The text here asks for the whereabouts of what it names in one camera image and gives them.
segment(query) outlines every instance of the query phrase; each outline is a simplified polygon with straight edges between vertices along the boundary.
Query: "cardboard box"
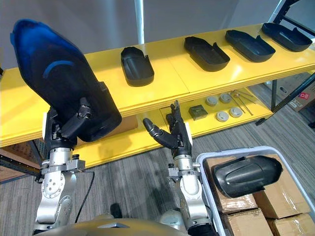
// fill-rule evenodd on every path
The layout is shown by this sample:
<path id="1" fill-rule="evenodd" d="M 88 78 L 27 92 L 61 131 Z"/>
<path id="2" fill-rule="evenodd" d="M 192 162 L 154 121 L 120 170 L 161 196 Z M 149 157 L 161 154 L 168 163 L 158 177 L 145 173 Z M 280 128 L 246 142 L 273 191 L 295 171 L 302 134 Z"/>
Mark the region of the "cardboard box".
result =
<path id="1" fill-rule="evenodd" d="M 104 138 L 135 129 L 137 127 L 138 127 L 138 121 L 137 121 L 136 116 L 123 117 L 120 125 L 118 125 L 117 128 L 115 128 L 112 132 L 108 133 Z M 83 145 L 83 144 L 86 144 L 86 142 L 78 138 L 77 146 Z"/>
<path id="2" fill-rule="evenodd" d="M 0 148 L 0 154 L 23 164 L 40 169 L 40 165 L 37 164 L 34 159 L 31 146 L 27 142 L 2 147 Z M 0 182 L 23 175 L 25 174 L 22 172 L 0 166 Z"/>
<path id="3" fill-rule="evenodd" d="M 292 93 L 301 83 L 303 83 L 308 77 L 309 73 L 304 72 L 296 75 L 287 76 L 277 80 L 277 96 L 281 99 L 286 98 Z M 265 82 L 265 85 L 272 89 L 272 81 Z"/>
<path id="4" fill-rule="evenodd" d="M 25 175 L 24 173 L 0 166 L 0 182 Z"/>
<path id="5" fill-rule="evenodd" d="M 275 236 L 315 235 L 315 224 L 308 214 L 300 214 L 280 220 L 267 220 Z"/>
<path id="6" fill-rule="evenodd" d="M 260 209 L 224 216 L 225 226 L 234 236 L 272 236 L 268 223 Z"/>
<path id="7" fill-rule="evenodd" d="M 281 99 L 286 98 L 299 85 L 301 85 L 311 74 L 304 72 L 291 75 L 277 80 L 277 96 Z M 265 85 L 272 89 L 272 82 L 268 81 Z M 289 102 L 289 106 L 296 112 L 310 106 L 315 102 L 315 82 L 308 86 L 302 93 Z"/>
<path id="8" fill-rule="evenodd" d="M 232 160 L 233 158 L 234 157 L 209 158 L 207 159 L 207 165 L 205 168 L 207 179 L 209 181 L 209 185 L 212 189 L 212 192 L 214 193 L 218 210 L 225 214 L 231 214 L 231 213 L 236 213 L 243 210 L 257 208 L 257 204 L 252 194 L 244 195 L 239 198 L 228 198 L 224 196 L 214 184 L 212 174 L 211 174 L 211 167 L 219 163 Z"/>
<path id="9" fill-rule="evenodd" d="M 315 102 L 315 82 L 303 90 L 300 95 L 289 102 L 289 106 L 296 112 Z"/>
<path id="10" fill-rule="evenodd" d="M 264 191 L 253 194 L 265 217 L 280 219 L 309 212 L 308 204 L 280 158 L 275 154 L 267 156 L 280 161 L 283 172 L 276 183 L 267 185 Z"/>

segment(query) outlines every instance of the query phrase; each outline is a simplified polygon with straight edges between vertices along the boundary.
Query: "black cable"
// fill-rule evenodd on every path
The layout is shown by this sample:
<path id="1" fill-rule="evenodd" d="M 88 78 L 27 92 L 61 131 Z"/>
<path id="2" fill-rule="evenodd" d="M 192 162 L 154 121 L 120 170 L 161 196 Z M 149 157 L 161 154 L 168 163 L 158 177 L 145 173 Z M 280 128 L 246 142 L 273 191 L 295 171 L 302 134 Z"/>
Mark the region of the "black cable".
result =
<path id="1" fill-rule="evenodd" d="M 81 213 L 81 211 L 82 211 L 82 208 L 83 208 L 83 206 L 84 206 L 85 201 L 86 201 L 87 198 L 88 198 L 88 195 L 89 195 L 90 190 L 91 190 L 91 188 L 92 188 L 92 185 L 93 185 L 93 182 L 94 182 L 94 177 L 95 177 L 95 172 L 94 172 L 94 171 L 82 171 L 82 172 L 84 172 L 84 173 L 92 173 L 93 176 L 92 176 L 91 183 L 90 183 L 90 186 L 89 186 L 89 188 L 88 188 L 88 191 L 87 191 L 87 193 L 86 193 L 86 195 L 85 195 L 85 198 L 84 198 L 84 200 L 83 200 L 83 202 L 82 202 L 82 204 L 81 204 L 81 206 L 80 206 L 80 209 L 79 209 L 79 211 L 78 211 L 77 217 L 75 218 L 75 223 L 78 222 L 80 213 Z"/>
<path id="2" fill-rule="evenodd" d="M 205 207 L 206 207 L 207 209 L 209 209 L 209 211 L 210 211 L 210 214 L 211 214 L 211 216 L 210 216 L 211 223 L 212 223 L 212 225 L 214 226 L 214 223 L 213 223 L 213 213 L 212 213 L 212 210 L 211 210 L 211 208 L 210 208 L 208 205 L 205 205 Z"/>

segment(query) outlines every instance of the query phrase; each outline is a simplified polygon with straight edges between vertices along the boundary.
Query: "lower shelf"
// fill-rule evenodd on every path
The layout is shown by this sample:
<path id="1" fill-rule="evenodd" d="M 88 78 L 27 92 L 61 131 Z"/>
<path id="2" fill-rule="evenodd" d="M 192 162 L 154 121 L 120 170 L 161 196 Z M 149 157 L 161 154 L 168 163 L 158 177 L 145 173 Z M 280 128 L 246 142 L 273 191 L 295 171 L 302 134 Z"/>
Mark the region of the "lower shelf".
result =
<path id="1" fill-rule="evenodd" d="M 240 91 L 253 95 L 247 88 L 240 89 Z M 216 113 L 218 111 L 225 111 L 228 113 L 228 110 L 231 107 L 235 107 L 237 105 L 233 101 L 228 104 L 224 104 L 219 101 L 216 106 L 210 107 L 205 103 L 205 99 L 197 99 L 180 104 L 182 117 L 185 122 L 189 123 L 192 136 L 197 137 L 257 120 L 262 117 L 266 118 L 272 114 L 272 112 L 258 98 L 248 98 L 255 100 L 256 103 L 254 104 L 243 99 L 244 103 L 250 109 L 253 115 L 250 115 L 249 112 L 245 110 L 244 106 L 242 106 L 246 113 L 243 113 L 241 117 L 233 118 L 229 116 L 229 119 L 226 122 L 220 122 L 216 119 Z M 205 108 L 205 110 L 208 112 L 207 117 L 196 121 L 191 118 L 190 114 L 188 113 L 189 107 L 196 105 L 202 105 Z M 158 148 L 161 145 L 159 145 L 145 130 L 142 124 L 142 119 L 147 117 L 161 129 L 168 130 L 168 125 L 166 125 L 167 121 L 165 119 L 165 115 L 168 113 L 170 113 L 170 108 L 162 108 L 159 110 L 138 114 L 138 127 L 136 129 L 103 138 L 90 144 L 79 146 L 74 151 L 74 154 L 80 154 L 80 159 L 85 160 L 86 167 L 89 168 Z"/>
<path id="2" fill-rule="evenodd" d="M 231 100 L 229 103 L 222 103 L 218 101 L 216 106 L 209 106 L 206 104 L 206 98 L 200 98 L 193 101 L 185 102 L 180 104 L 181 106 L 181 114 L 183 120 L 189 123 L 191 135 L 193 137 L 198 137 L 200 135 L 212 133 L 215 131 L 227 129 L 236 125 L 240 125 L 243 123 L 247 123 L 253 120 L 257 120 L 263 117 L 268 117 L 272 114 L 272 112 L 256 97 L 254 94 L 247 88 L 239 89 L 238 91 L 244 92 L 247 94 L 251 94 L 253 97 L 244 95 L 248 99 L 255 102 L 252 103 L 244 98 L 241 98 L 248 109 L 252 112 L 251 115 L 244 106 L 241 108 L 245 111 L 239 118 L 234 118 L 229 114 L 229 109 L 232 107 L 237 107 L 237 104 Z M 242 105 L 241 101 L 238 98 L 234 98 L 240 105 Z M 207 117 L 193 120 L 189 114 L 189 108 L 197 105 L 202 105 L 203 108 L 208 112 Z M 226 122 L 220 122 L 216 119 L 216 114 L 219 111 L 224 111 L 229 114 L 229 118 Z M 167 124 L 165 116 L 171 112 L 170 108 L 163 108 L 161 109 L 162 116 L 164 118 L 164 122 Z"/>

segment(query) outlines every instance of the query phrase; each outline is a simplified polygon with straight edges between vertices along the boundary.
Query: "yellow shelving unit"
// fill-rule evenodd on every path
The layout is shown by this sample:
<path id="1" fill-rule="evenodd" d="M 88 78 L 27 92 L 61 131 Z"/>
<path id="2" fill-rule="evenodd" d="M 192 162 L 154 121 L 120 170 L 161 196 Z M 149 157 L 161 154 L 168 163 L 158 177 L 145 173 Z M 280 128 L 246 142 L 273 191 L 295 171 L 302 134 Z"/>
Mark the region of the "yellow shelving unit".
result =
<path id="1" fill-rule="evenodd" d="M 241 89 L 241 91 L 252 94 L 246 88 Z M 254 99 L 256 104 L 245 101 L 244 99 L 243 101 L 253 113 L 253 116 L 246 111 L 246 113 L 242 114 L 239 118 L 233 118 L 230 116 L 226 122 L 219 122 L 216 120 L 215 116 L 218 111 L 226 111 L 228 113 L 228 110 L 231 107 L 237 106 L 233 103 L 233 101 L 228 104 L 218 102 L 216 106 L 210 107 L 205 103 L 205 98 L 200 98 L 194 101 L 181 103 L 181 113 L 184 121 L 189 123 L 192 136 L 197 137 L 262 117 L 266 118 L 272 114 L 272 112 L 258 98 L 250 97 L 250 99 Z M 189 107 L 200 104 L 208 112 L 208 115 L 206 118 L 194 121 L 188 113 Z M 168 113 L 170 113 L 170 108 L 167 107 L 138 114 L 138 128 L 115 136 L 103 138 L 90 144 L 79 146 L 75 149 L 74 153 L 80 154 L 80 159 L 86 161 L 86 167 L 88 168 L 114 161 L 122 157 L 158 148 L 161 145 L 159 145 L 145 130 L 142 125 L 142 119 L 147 117 L 161 129 L 168 130 L 168 124 L 165 119 L 165 116 Z"/>
<path id="2" fill-rule="evenodd" d="M 288 51 L 265 36 L 260 30 L 261 25 L 235 29 L 252 36 L 260 34 L 276 49 L 276 53 L 265 62 L 250 62 L 226 42 L 226 29 L 196 34 L 196 37 L 204 38 L 211 44 L 217 42 L 231 58 L 221 71 L 206 72 L 184 50 L 185 37 L 137 45 L 149 55 L 155 71 L 150 85 L 137 88 L 126 83 L 121 68 L 122 48 L 85 56 L 97 79 L 108 86 L 123 117 L 158 110 L 169 106 L 175 99 L 184 103 L 315 69 L 315 51 L 312 48 L 302 52 Z M 0 147 L 41 137 L 43 113 L 48 111 L 49 106 L 25 84 L 18 68 L 4 72 L 0 103 Z"/>
<path id="3" fill-rule="evenodd" d="M 145 112 L 137 115 L 137 128 L 78 146 L 74 150 L 74 154 L 80 154 L 80 159 L 86 161 L 88 168 L 160 147 L 142 125 L 145 117 L 152 120 L 161 129 L 167 130 L 159 110 Z"/>
<path id="4" fill-rule="evenodd" d="M 247 88 L 242 88 L 240 91 L 253 95 Z M 243 98 L 242 101 L 246 104 L 249 110 L 253 115 L 250 115 L 244 106 L 241 105 L 241 102 L 238 98 L 235 100 L 241 105 L 241 108 L 245 111 L 239 118 L 234 118 L 229 114 L 229 109 L 232 107 L 238 107 L 238 105 L 232 100 L 230 103 L 222 103 L 218 101 L 216 106 L 209 106 L 206 104 L 206 98 L 199 98 L 193 101 L 185 102 L 181 105 L 181 114 L 184 122 L 188 122 L 190 126 L 191 135 L 193 137 L 198 137 L 200 135 L 216 132 L 222 129 L 227 129 L 236 125 L 247 123 L 253 120 L 257 120 L 263 117 L 269 117 L 272 115 L 272 112 L 257 98 L 257 97 L 245 97 L 253 100 L 256 104 L 251 103 Z M 208 115 L 205 118 L 193 120 L 189 114 L 189 108 L 197 105 L 202 105 L 203 108 L 207 111 Z M 216 119 L 216 114 L 219 111 L 224 111 L 229 114 L 229 119 L 226 122 L 220 122 Z M 171 112 L 170 108 L 162 108 L 161 113 L 164 118 L 164 122 L 167 124 L 166 115 Z"/>

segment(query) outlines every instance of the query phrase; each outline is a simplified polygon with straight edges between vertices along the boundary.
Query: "round gray disc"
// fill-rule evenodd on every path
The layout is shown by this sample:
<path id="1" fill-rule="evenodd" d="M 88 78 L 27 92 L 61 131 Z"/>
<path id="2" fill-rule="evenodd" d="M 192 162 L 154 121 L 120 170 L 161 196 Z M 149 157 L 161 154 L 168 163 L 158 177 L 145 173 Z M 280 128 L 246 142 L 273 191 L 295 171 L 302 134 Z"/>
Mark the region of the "round gray disc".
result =
<path id="1" fill-rule="evenodd" d="M 228 120 L 228 113 L 226 113 L 226 112 L 218 112 L 216 114 L 216 118 L 220 122 L 226 122 Z"/>
<path id="2" fill-rule="evenodd" d="M 223 103 L 229 103 L 232 100 L 230 94 L 228 93 L 222 93 L 220 95 L 220 101 Z"/>
<path id="3" fill-rule="evenodd" d="M 232 107 L 230 109 L 229 113 L 234 118 L 238 118 L 238 117 L 240 117 L 243 114 L 242 110 L 239 109 L 238 107 Z"/>
<path id="4" fill-rule="evenodd" d="M 218 99 L 217 97 L 214 97 L 214 96 L 209 96 L 207 97 L 206 99 L 206 103 L 209 105 L 209 106 L 215 106 L 217 103 L 218 103 Z"/>

